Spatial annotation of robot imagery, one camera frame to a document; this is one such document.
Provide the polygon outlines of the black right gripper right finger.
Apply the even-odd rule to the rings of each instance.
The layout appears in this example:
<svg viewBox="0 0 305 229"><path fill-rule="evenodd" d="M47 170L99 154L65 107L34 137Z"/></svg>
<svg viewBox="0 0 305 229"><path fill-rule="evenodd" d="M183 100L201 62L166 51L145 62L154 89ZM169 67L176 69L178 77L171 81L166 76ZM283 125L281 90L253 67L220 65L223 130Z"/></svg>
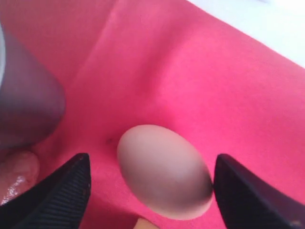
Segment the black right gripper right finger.
<svg viewBox="0 0 305 229"><path fill-rule="evenodd" d="M216 159L213 179L228 229L303 229L305 207L264 182L228 154Z"/></svg>

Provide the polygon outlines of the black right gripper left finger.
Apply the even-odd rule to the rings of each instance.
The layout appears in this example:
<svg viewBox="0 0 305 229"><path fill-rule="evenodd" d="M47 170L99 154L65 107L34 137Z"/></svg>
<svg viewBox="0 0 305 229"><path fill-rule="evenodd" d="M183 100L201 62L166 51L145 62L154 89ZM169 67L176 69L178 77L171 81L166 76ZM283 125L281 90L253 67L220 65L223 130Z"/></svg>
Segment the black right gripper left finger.
<svg viewBox="0 0 305 229"><path fill-rule="evenodd" d="M73 156L34 187L0 207L2 229L77 229L91 195L87 153Z"/></svg>

